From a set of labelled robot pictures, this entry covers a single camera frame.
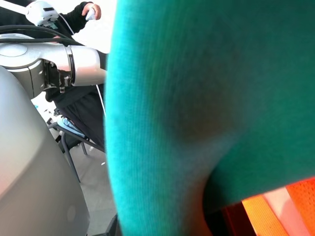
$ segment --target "teal sweater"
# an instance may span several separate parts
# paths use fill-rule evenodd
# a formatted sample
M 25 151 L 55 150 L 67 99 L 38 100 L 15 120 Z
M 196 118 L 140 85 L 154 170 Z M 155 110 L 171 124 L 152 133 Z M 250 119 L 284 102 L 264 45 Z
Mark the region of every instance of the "teal sweater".
M 315 173 L 315 1 L 118 1 L 108 168 L 124 236 Z

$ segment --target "sleeve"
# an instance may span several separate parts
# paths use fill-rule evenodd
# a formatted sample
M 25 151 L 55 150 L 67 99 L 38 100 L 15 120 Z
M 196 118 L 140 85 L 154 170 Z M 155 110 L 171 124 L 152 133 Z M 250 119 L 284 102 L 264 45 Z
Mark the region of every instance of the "sleeve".
M 85 16 L 82 16 L 82 11 L 85 5 L 90 2 L 84 1 L 77 5 L 73 11 L 67 14 L 61 14 L 61 16 L 67 21 L 74 33 L 78 33 L 85 27 L 87 21 L 85 19 Z

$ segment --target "orange fabric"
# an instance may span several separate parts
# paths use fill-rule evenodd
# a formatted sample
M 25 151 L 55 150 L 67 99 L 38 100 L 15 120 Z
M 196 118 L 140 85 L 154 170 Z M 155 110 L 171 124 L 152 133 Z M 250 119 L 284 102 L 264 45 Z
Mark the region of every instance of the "orange fabric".
M 315 236 L 315 179 L 286 187 L 310 234 Z
M 311 236 L 285 187 L 263 194 L 270 209 L 290 236 Z
M 258 236 L 288 236 L 263 195 L 258 195 L 242 202 Z

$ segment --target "black pants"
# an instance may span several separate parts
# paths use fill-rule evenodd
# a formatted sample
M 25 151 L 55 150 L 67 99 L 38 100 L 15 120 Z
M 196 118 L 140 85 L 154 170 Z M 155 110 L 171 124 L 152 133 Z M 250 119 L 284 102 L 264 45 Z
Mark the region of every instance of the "black pants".
M 99 86 L 103 95 L 103 86 Z M 59 108 L 74 125 L 94 143 L 104 148 L 103 107 L 97 89 L 86 94 L 69 106 Z

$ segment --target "chair leg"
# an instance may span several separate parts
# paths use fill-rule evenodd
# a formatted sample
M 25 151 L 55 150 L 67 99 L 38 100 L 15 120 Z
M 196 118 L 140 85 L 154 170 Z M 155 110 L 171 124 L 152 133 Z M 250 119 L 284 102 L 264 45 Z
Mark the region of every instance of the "chair leg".
M 81 183 L 80 178 L 79 178 L 78 173 L 77 173 L 77 170 L 75 169 L 75 166 L 74 166 L 74 163 L 73 163 L 70 151 L 69 151 L 68 146 L 67 146 L 67 143 L 65 141 L 65 133 L 63 133 L 62 136 L 61 136 L 61 143 L 63 145 L 64 152 L 65 152 L 65 155 L 67 156 L 69 164 L 70 164 L 70 166 L 71 166 L 71 168 L 72 168 L 72 170 L 74 172 L 74 175 L 78 179 L 79 183 Z
M 86 148 L 85 148 L 84 142 L 81 143 L 81 147 L 82 147 L 82 151 L 83 151 L 84 155 L 87 156 L 88 153 L 87 153 L 87 150 L 86 150 Z

